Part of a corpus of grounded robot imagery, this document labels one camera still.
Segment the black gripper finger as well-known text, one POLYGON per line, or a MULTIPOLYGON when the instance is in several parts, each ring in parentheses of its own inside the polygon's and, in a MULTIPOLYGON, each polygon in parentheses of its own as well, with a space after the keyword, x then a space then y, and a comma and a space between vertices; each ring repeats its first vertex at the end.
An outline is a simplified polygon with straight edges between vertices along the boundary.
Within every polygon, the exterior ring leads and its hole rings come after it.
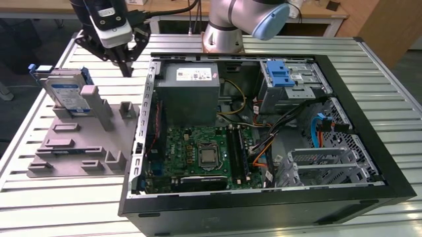
POLYGON ((112 48, 102 47, 97 38, 81 30, 74 38, 76 43, 102 61, 109 61, 121 72, 124 77, 130 77, 130 60, 128 57, 128 46, 118 45, 112 48))
POLYGON ((150 29, 146 24, 138 24, 133 28, 134 46, 125 52, 125 77, 132 76, 130 63, 134 62, 146 47, 150 37, 150 29))

